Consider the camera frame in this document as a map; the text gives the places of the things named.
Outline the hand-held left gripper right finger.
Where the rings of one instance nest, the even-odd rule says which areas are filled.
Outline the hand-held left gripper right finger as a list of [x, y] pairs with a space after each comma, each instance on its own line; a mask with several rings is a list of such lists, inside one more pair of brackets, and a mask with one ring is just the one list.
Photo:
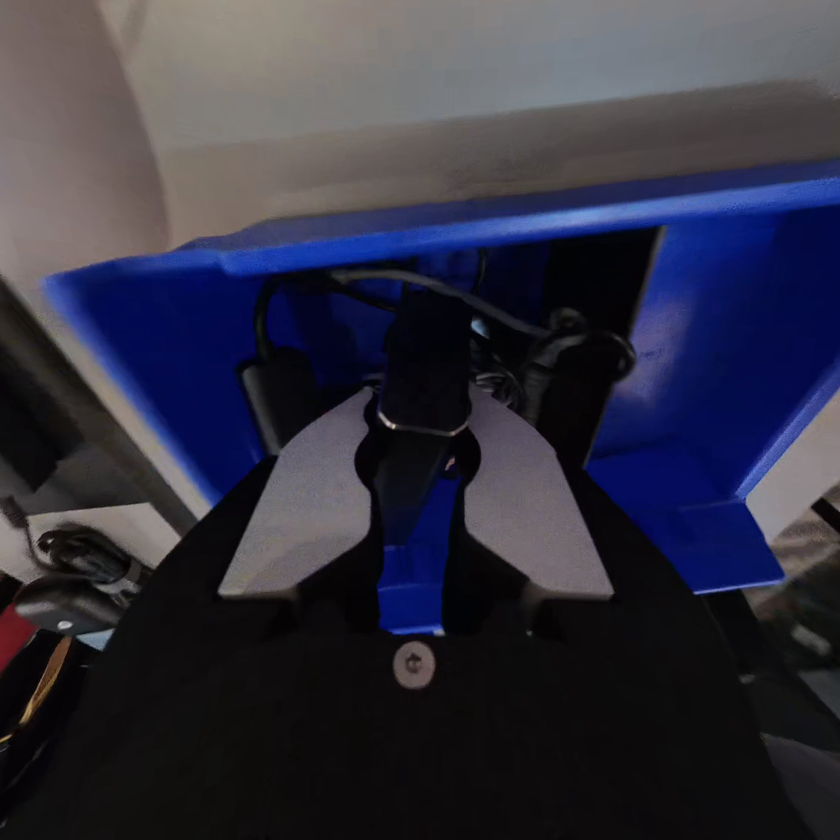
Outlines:
[[613, 584], [553, 447], [475, 385], [468, 430], [479, 463], [465, 487], [465, 529], [549, 595], [607, 601]]

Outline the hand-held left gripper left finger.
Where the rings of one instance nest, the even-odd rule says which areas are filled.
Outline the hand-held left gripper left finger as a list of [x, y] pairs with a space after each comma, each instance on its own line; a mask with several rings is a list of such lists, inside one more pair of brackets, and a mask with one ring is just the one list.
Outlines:
[[382, 520], [356, 456], [371, 431], [362, 387], [279, 453], [217, 588], [223, 599], [277, 599], [353, 551], [382, 575]]

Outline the black rectangular usb hub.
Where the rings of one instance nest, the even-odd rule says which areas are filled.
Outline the black rectangular usb hub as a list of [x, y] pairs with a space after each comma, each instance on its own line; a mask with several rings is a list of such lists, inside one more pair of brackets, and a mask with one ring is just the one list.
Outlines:
[[459, 299], [407, 287], [388, 335], [376, 410], [385, 454], [374, 486], [386, 545], [409, 541], [467, 427], [471, 314]]

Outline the blue plastic bin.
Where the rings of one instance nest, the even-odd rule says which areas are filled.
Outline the blue plastic bin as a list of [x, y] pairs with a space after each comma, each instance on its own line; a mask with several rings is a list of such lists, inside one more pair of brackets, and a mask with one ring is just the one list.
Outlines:
[[[613, 597], [549, 595], [467, 533], [479, 463], [468, 426], [409, 541], [386, 545], [376, 410], [404, 290], [467, 305], [469, 388], [539, 432], [550, 366], [583, 339], [580, 316], [543, 302], [552, 244], [653, 227], [664, 233], [633, 328], [636, 365], [584, 467], [561, 466]], [[748, 496], [838, 387], [838, 164], [283, 219], [55, 274], [45, 294], [213, 503], [171, 560], [199, 543], [220, 558], [184, 561], [182, 588], [202, 580], [203, 599], [229, 613], [275, 602], [284, 627], [324, 604], [362, 634], [475, 634], [498, 608], [523, 631], [527, 609], [629, 597], [609, 542], [653, 555], [629, 560], [631, 582], [644, 585], [653, 565], [673, 602], [784, 579]], [[282, 346], [309, 356], [318, 417], [374, 392], [356, 466], [381, 519], [382, 573], [357, 549], [289, 596], [224, 599], [217, 588], [278, 457], [263, 451], [236, 370]]]

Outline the black rounded device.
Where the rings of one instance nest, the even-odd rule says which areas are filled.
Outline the black rounded device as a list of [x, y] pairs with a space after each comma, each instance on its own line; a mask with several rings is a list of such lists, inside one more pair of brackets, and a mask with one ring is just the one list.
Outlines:
[[127, 611], [88, 581], [64, 577], [44, 577], [23, 586], [13, 606], [24, 620], [65, 636], [111, 630]]

